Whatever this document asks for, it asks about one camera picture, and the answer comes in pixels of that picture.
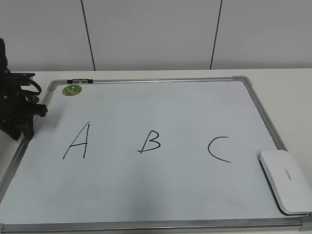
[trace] green sticker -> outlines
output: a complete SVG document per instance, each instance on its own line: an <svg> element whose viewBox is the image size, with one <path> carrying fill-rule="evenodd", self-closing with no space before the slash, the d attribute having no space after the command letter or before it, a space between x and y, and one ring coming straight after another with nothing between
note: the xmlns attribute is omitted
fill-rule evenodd
<svg viewBox="0 0 312 234"><path fill-rule="evenodd" d="M80 93L81 91L82 91L82 87L80 85L72 84L72 85L68 85L65 88L63 88L62 93L65 96L75 96L78 93Z"/></svg>

